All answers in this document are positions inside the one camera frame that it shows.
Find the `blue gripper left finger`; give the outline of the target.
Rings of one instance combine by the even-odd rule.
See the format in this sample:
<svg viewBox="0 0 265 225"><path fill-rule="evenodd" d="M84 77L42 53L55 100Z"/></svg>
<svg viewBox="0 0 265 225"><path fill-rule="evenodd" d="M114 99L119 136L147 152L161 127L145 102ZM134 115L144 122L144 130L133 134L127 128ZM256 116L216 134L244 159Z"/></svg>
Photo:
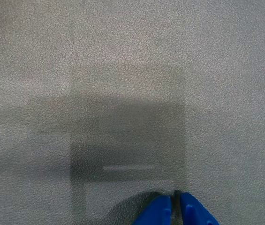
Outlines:
<svg viewBox="0 0 265 225"><path fill-rule="evenodd" d="M134 225L170 225L172 202L168 195L153 199L134 221Z"/></svg>

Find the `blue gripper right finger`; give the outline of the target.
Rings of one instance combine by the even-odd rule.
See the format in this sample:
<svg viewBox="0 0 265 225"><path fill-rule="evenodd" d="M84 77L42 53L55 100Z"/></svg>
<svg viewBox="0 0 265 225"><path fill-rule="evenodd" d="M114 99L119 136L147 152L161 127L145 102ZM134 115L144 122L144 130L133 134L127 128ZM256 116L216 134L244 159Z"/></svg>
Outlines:
<svg viewBox="0 0 265 225"><path fill-rule="evenodd" d="M180 207L184 225L219 225L200 201L188 192L180 194Z"/></svg>

